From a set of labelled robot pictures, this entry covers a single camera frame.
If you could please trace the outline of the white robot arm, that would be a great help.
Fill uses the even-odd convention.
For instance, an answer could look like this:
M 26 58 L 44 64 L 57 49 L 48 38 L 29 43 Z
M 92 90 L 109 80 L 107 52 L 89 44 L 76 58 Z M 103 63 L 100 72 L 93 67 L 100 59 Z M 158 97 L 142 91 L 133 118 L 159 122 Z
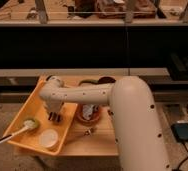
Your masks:
M 109 106 L 122 171 L 171 171 L 155 101 L 141 78 L 65 88 L 53 76 L 39 96 L 48 112 L 59 111 L 63 102 Z

